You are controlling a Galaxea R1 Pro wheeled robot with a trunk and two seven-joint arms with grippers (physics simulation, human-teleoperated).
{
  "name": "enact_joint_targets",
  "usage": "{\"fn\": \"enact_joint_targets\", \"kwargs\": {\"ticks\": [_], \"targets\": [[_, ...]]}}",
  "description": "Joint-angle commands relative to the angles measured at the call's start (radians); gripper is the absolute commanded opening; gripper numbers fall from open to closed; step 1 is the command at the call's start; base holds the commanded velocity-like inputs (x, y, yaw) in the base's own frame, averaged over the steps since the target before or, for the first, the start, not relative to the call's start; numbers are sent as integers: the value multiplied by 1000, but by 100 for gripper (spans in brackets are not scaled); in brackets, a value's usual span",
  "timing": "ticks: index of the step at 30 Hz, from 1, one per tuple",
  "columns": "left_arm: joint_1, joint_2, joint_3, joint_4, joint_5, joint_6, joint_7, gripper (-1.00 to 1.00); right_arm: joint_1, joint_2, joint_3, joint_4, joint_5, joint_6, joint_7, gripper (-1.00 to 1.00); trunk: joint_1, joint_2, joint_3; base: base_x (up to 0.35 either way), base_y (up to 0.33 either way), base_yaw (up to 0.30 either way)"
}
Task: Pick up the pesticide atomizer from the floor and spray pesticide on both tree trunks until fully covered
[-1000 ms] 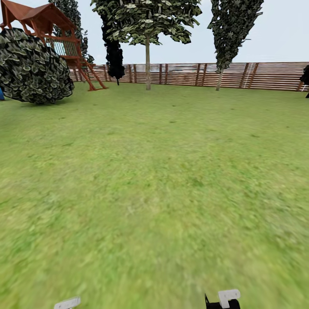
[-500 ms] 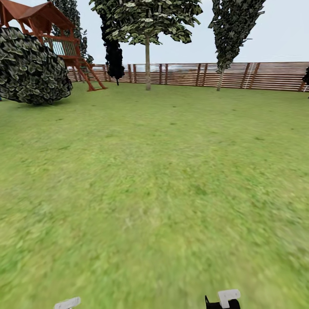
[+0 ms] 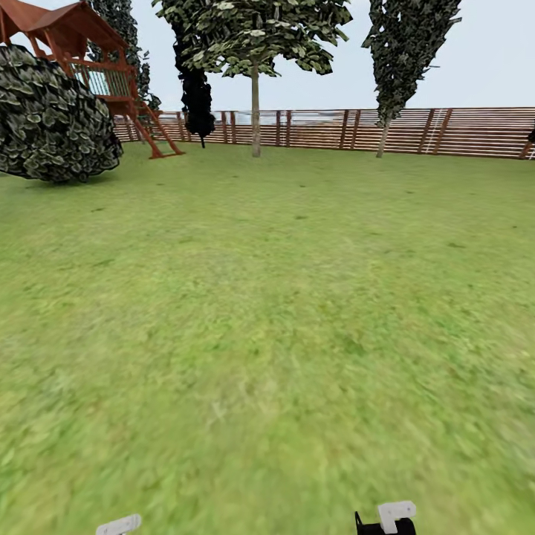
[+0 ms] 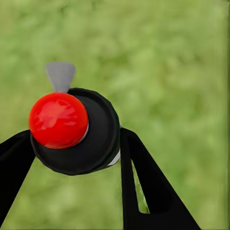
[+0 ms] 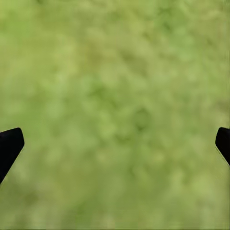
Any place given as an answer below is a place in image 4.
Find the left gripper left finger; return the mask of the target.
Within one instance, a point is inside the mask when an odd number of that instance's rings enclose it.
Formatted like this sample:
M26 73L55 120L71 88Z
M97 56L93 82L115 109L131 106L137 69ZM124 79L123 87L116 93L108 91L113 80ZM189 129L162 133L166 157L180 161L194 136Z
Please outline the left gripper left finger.
M30 129L0 144L0 227L35 157Z

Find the pesticide atomizer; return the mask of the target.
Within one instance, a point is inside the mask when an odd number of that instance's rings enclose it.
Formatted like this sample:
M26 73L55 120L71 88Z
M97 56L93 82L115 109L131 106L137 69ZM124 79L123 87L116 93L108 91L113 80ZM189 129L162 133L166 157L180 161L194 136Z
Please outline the pesticide atomizer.
M77 71L67 61L47 63L55 90L40 98L29 114L35 155L56 173L90 174L116 164L120 155L119 117L96 91L71 88Z

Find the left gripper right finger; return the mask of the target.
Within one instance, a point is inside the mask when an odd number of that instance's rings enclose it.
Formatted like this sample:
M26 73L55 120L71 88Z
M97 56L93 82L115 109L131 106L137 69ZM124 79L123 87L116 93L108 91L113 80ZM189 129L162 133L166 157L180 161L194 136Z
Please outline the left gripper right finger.
M201 230L138 135L120 128L124 230ZM133 160L150 214L139 211Z

